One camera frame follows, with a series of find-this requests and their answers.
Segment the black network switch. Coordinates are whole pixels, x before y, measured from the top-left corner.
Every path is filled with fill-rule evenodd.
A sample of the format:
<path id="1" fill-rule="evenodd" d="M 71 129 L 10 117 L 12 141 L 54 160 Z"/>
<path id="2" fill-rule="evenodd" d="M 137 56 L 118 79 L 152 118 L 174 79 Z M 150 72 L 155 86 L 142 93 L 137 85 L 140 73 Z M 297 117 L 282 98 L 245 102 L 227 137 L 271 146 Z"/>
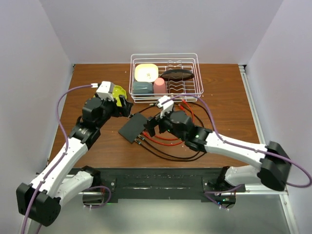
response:
<path id="1" fill-rule="evenodd" d="M 145 116 L 141 113 L 136 113 L 119 129 L 118 133 L 132 144 L 145 129 L 144 125 L 146 122 L 147 118 Z"/>

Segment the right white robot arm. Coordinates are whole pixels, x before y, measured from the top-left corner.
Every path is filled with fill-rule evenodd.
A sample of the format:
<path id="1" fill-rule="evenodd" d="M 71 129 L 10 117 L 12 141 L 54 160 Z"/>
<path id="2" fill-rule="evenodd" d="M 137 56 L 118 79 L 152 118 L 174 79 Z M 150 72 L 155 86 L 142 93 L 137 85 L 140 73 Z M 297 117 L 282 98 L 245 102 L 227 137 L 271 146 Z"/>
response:
<path id="1" fill-rule="evenodd" d="M 158 127 L 160 133 L 169 132 L 191 150 L 244 162 L 245 166 L 222 170 L 216 183 L 224 192 L 244 184 L 262 184 L 275 191 L 282 191 L 286 187 L 290 159 L 276 142 L 271 141 L 269 145 L 254 144 L 222 136 L 211 129 L 195 125 L 183 111 L 149 117 L 144 127 L 151 136 L 155 135 L 155 127 Z"/>

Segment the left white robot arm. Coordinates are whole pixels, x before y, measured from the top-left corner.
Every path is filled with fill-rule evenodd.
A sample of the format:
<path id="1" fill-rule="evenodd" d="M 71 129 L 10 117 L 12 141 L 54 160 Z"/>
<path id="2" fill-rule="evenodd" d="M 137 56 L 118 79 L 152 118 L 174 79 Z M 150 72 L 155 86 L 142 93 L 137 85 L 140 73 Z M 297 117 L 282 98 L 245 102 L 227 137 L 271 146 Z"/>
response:
<path id="1" fill-rule="evenodd" d="M 48 166 L 29 184 L 16 190 L 18 211 L 45 227 L 58 217 L 61 208 L 78 193 L 101 187 L 100 172 L 83 167 L 72 179 L 63 182 L 75 163 L 85 155 L 100 136 L 101 127 L 111 117 L 128 117 L 133 104 L 125 96 L 93 97 L 86 100 L 82 115 L 65 137 L 65 144 Z"/>

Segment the green scalloped plate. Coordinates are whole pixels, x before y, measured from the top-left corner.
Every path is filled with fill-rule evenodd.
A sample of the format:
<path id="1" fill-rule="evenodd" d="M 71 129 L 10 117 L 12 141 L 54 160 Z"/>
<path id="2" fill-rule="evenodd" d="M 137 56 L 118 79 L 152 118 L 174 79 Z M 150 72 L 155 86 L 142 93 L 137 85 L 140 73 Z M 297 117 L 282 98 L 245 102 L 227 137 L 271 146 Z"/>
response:
<path id="1" fill-rule="evenodd" d="M 127 92 L 119 85 L 115 85 L 113 89 L 113 98 L 117 101 L 117 106 L 121 107 L 121 101 L 119 96 L 123 95 L 127 99 Z"/>

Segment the grey-blue cup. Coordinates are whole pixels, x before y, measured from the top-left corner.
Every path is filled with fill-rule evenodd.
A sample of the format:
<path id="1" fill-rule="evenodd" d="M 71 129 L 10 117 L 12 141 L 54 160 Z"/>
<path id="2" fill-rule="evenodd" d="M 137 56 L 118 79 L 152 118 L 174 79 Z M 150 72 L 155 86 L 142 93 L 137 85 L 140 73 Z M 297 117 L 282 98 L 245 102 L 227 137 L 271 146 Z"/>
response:
<path id="1" fill-rule="evenodd" d="M 135 81 L 133 83 L 133 94 L 152 94 L 153 84 L 151 82 Z"/>

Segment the pink plastic cup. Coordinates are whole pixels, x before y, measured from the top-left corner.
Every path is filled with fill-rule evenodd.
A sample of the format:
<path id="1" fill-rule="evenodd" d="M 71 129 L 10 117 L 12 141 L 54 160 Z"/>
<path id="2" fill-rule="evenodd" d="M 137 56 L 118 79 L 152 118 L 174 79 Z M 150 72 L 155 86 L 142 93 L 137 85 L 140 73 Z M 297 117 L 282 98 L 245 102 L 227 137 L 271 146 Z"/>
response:
<path id="1" fill-rule="evenodd" d="M 166 83 L 163 78 L 157 78 L 153 83 L 153 92 L 156 96 L 164 95 L 167 93 Z"/>

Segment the yellow square bowl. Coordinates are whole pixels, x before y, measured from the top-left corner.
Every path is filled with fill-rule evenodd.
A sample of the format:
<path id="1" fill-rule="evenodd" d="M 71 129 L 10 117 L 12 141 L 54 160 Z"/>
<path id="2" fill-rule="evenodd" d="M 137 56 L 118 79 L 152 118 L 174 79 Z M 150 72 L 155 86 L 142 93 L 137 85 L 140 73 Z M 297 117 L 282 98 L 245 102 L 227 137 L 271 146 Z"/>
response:
<path id="1" fill-rule="evenodd" d="M 135 67 L 135 81 L 154 82 L 158 78 L 158 67 L 152 63 L 143 63 Z"/>

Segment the dark brown oval plate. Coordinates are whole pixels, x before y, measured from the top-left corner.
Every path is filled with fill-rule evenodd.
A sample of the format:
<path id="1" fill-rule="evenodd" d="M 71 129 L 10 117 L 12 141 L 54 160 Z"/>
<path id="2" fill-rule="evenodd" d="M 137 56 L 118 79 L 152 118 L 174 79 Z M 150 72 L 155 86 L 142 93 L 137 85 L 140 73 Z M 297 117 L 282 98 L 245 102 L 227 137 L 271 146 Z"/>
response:
<path id="1" fill-rule="evenodd" d="M 160 75 L 160 78 L 163 78 L 165 81 L 170 81 L 170 80 L 177 80 L 177 81 L 182 81 L 182 80 L 190 80 L 195 77 L 194 73 L 190 70 L 186 69 L 173 69 L 173 70 L 168 70 L 163 72 Z"/>

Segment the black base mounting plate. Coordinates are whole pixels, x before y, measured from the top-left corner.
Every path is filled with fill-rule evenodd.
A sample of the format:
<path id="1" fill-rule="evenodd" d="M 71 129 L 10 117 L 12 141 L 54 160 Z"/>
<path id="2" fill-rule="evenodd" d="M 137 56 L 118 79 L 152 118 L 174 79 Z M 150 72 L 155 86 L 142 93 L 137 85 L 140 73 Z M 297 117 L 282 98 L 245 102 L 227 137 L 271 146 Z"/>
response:
<path id="1" fill-rule="evenodd" d="M 99 205 L 108 200 L 165 199 L 201 200 L 207 202 L 209 195 L 219 204 L 234 204 L 233 193 L 244 192 L 223 181 L 225 168 L 100 168 L 102 189 L 82 192 L 85 205 Z"/>

